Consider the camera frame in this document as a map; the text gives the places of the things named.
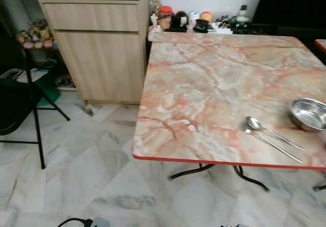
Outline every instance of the marble floor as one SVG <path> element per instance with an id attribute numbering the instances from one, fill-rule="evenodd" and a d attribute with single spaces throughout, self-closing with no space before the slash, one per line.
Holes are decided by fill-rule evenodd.
<path id="1" fill-rule="evenodd" d="M 84 107 L 76 92 L 57 104 L 70 116 L 39 111 L 47 168 L 35 145 L 0 144 L 0 226 L 56 227 L 68 217 L 99 216 L 112 227 L 324 227 L 320 172 L 245 167 L 270 193 L 215 166 L 173 181 L 196 165 L 131 156 L 138 106 Z M 7 139 L 35 139 L 33 117 Z M 65 226 L 82 226 L 78 222 Z"/>

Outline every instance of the table leg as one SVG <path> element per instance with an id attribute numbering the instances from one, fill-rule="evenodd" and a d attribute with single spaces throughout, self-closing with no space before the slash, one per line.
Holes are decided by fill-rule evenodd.
<path id="1" fill-rule="evenodd" d="M 323 185 L 323 186 L 315 186 L 315 187 L 313 187 L 313 190 L 314 191 L 326 190 L 326 185 Z"/>
<path id="2" fill-rule="evenodd" d="M 178 177 L 181 177 L 181 176 L 184 176 L 184 175 L 187 175 L 187 174 L 192 174 L 192 173 L 196 173 L 196 172 L 201 172 L 201 171 L 204 171 L 204 170 L 207 170 L 209 168 L 211 168 L 212 166 L 215 166 L 215 164 L 208 164 L 206 166 L 202 166 L 201 163 L 199 163 L 199 168 L 196 168 L 196 169 L 192 169 L 192 170 L 188 170 L 188 171 L 183 171 L 183 172 L 180 172 L 180 173 L 177 173 L 177 174 L 174 174 L 172 176 L 169 176 L 168 177 L 168 180 L 173 180 L 173 179 L 176 179 Z"/>
<path id="3" fill-rule="evenodd" d="M 251 178 L 245 176 L 245 175 L 243 174 L 243 169 L 242 169 L 241 166 L 233 166 L 233 169 L 234 169 L 234 171 L 236 172 L 236 174 L 237 174 L 240 178 L 242 178 L 242 179 L 244 179 L 244 180 L 246 180 L 246 181 L 249 181 L 249 182 L 251 182 L 251 183 L 254 183 L 254 184 L 256 184 L 256 185 L 259 185 L 259 186 L 261 186 L 265 191 L 269 192 L 269 189 L 268 189 L 268 188 L 267 188 L 267 187 L 266 187 L 262 182 L 259 182 L 259 181 L 257 181 L 257 180 L 253 180 L 253 179 L 251 179 Z"/>

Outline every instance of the stainless steel bowl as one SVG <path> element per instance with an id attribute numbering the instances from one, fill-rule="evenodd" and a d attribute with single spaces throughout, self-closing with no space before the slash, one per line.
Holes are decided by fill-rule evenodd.
<path id="1" fill-rule="evenodd" d="M 306 131 L 326 130 L 326 105 L 311 98 L 298 98 L 290 105 L 291 118 Z"/>

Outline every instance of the black metal frame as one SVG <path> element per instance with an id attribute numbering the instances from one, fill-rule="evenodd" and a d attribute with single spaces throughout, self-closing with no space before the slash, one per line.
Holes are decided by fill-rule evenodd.
<path id="1" fill-rule="evenodd" d="M 168 177 L 168 180 L 173 180 L 173 179 L 176 179 L 178 177 L 181 177 L 181 176 L 184 176 L 184 175 L 187 175 L 187 174 L 191 174 L 191 173 L 196 173 L 196 172 L 201 172 L 201 171 L 204 171 L 204 170 L 207 170 L 209 168 L 211 168 L 212 166 L 215 166 L 215 164 L 208 164 L 206 166 L 202 166 L 201 163 L 199 163 L 199 168 L 196 168 L 196 169 L 192 169 L 192 170 L 188 170 L 188 171 L 183 171 L 183 172 L 180 172 L 180 173 L 177 173 L 177 174 L 174 174 L 172 176 L 169 176 Z M 242 169 L 242 166 L 233 166 L 233 169 L 234 171 L 236 172 L 236 174 L 242 178 L 243 180 L 246 180 L 248 182 L 251 182 L 251 183 L 254 183 L 256 185 L 259 185 L 260 187 L 262 187 L 265 191 L 269 192 L 269 188 L 266 187 L 262 182 L 259 182 L 257 180 L 254 180 L 254 179 L 251 179 L 247 176 L 245 176 L 243 174 L 243 169 Z"/>
<path id="2" fill-rule="evenodd" d="M 44 93 L 44 91 L 40 88 L 38 88 L 32 81 L 31 77 L 31 69 L 29 67 L 29 60 L 31 60 L 31 55 L 29 51 L 24 51 L 25 53 L 25 71 L 28 81 L 28 87 L 29 87 L 29 93 L 30 93 L 30 102 L 33 110 L 34 115 L 34 122 L 36 127 L 36 135 L 37 135 L 37 141 L 18 141 L 18 140 L 0 140 L 0 142 L 4 143 L 24 143 L 24 144 L 38 144 L 39 147 L 39 154 L 40 154 L 40 160 L 41 160 L 41 168 L 45 169 L 45 162 L 44 162 L 44 155 L 43 155 L 43 146 L 42 146 L 42 139 L 41 139 L 41 131 L 40 131 L 40 123 L 38 118 L 37 110 L 57 110 L 60 112 L 61 115 L 65 117 L 67 121 L 70 121 L 70 118 Z M 38 108 L 37 103 L 34 101 L 34 90 L 37 90 L 41 93 L 41 96 L 44 97 L 54 108 Z"/>
<path id="3" fill-rule="evenodd" d="M 326 190 L 326 185 L 323 186 L 315 186 L 312 188 L 314 191 L 319 191 L 319 190 Z"/>
<path id="4" fill-rule="evenodd" d="M 262 187 L 265 191 L 269 192 L 269 188 L 267 186 L 265 186 L 262 182 L 259 182 L 257 180 L 254 180 L 254 179 L 251 179 L 247 176 L 245 176 L 243 174 L 243 169 L 242 169 L 242 166 L 233 166 L 233 169 L 235 171 L 235 173 L 240 177 L 242 178 L 243 180 L 246 180 L 246 181 L 249 181 L 253 184 L 256 184 L 256 185 L 259 185 L 260 187 Z"/>
<path id="5" fill-rule="evenodd" d="M 196 169 L 192 169 L 192 170 L 188 170 L 188 171 L 183 171 L 183 172 L 180 172 L 180 173 L 177 173 L 177 174 L 174 174 L 172 176 L 169 176 L 168 177 L 168 180 L 173 180 L 173 179 L 176 179 L 178 177 L 181 177 L 181 176 L 184 176 L 184 175 L 187 175 L 187 174 L 192 174 L 192 173 L 196 173 L 196 172 L 201 172 L 201 171 L 204 171 L 204 170 L 207 170 L 209 168 L 211 168 L 212 166 L 215 166 L 215 164 L 208 164 L 206 166 L 202 166 L 201 163 L 199 163 L 199 168 L 196 168 Z"/>

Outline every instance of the wooden cabinet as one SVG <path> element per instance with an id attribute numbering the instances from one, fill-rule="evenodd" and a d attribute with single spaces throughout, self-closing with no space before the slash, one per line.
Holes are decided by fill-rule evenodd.
<path id="1" fill-rule="evenodd" d="M 143 87 L 137 34 L 56 33 L 85 100 L 139 102 Z"/>
<path id="2" fill-rule="evenodd" d="M 140 102 L 149 0 L 39 0 L 85 101 Z"/>

